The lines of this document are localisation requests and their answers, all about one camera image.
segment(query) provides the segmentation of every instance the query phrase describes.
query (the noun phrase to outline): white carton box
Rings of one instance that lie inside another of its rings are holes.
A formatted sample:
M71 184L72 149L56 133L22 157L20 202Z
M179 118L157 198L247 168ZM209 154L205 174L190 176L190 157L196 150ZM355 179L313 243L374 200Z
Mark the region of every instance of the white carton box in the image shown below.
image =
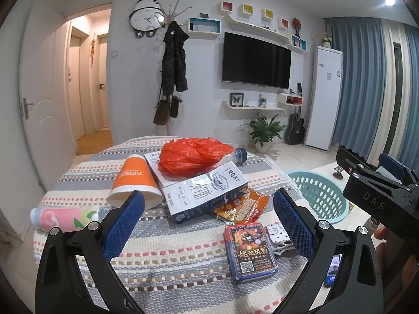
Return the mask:
M247 189L247 180L233 162L207 174L163 188L170 214L176 223L206 214L238 198Z
M153 171L154 176L158 179L157 182L159 183L160 188L162 189L169 185L187 180L187 178L184 178L184 177L174 177L174 176L169 176L165 173L162 173L158 169L158 163L160 161L160 153L161 151L156 151L156 152L144 154L144 158L147 160L147 163L150 166L151 170Z

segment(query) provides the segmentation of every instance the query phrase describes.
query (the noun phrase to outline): coat rack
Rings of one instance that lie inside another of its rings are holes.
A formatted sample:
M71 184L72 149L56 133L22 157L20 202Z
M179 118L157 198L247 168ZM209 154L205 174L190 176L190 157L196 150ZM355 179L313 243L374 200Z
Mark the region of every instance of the coat rack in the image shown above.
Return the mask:
M174 5L175 7L173 8L173 4L169 5L169 13L166 13L164 8L162 7L161 3L159 2L158 4L160 5L160 9L163 13L164 18L166 19L166 25L169 26L170 23L175 20L175 18L177 16L179 16L180 14L186 12L189 8L193 8L192 6L189 6L187 8L185 8L183 11L181 11L180 13L176 13L176 8L179 4L180 0L177 0L176 4ZM170 102L170 96L166 96L166 100L167 102ZM170 117L170 113L168 114L168 118L167 118L167 122L166 122L166 135L167 136L171 136L172 135L172 118Z

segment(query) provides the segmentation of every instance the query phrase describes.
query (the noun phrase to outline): paper cup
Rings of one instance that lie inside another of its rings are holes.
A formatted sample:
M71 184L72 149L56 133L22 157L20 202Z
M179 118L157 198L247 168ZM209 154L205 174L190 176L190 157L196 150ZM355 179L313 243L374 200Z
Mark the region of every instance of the paper cup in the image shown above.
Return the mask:
M120 207L135 190L144 195L146 210L163 201L163 195L146 160L138 154L132 154L126 159L106 200L110 205Z

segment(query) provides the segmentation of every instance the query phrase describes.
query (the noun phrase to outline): laundry basket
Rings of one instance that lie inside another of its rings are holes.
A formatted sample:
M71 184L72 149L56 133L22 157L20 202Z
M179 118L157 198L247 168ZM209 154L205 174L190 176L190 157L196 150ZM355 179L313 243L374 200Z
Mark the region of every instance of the laundry basket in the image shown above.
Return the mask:
M311 171L293 171L288 176L297 184L319 219L333 224L349 213L349 201L343 197L339 186L327 177Z

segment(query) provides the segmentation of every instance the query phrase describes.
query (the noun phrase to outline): guitar body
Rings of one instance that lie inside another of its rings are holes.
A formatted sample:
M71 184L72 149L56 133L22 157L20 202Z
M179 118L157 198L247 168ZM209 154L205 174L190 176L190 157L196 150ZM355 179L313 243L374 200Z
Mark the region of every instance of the guitar body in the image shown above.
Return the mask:
M297 84L298 92L301 94L301 83ZM288 120L288 126L286 127L284 134L284 141L289 145L298 145L302 143L305 135L304 119L300 117L301 107L298 108L298 112L290 115Z

